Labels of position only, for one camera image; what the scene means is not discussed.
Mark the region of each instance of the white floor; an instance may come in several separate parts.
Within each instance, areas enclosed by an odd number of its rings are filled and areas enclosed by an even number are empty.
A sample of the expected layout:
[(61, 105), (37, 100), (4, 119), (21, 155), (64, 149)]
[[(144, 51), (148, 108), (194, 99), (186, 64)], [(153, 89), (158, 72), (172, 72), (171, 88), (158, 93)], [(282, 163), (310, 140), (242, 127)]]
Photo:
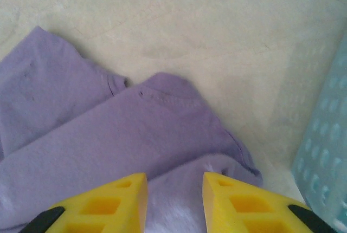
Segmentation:
[(347, 0), (0, 0), (0, 57), (40, 25), (133, 83), (181, 74), (301, 199), (291, 162), (346, 20)]

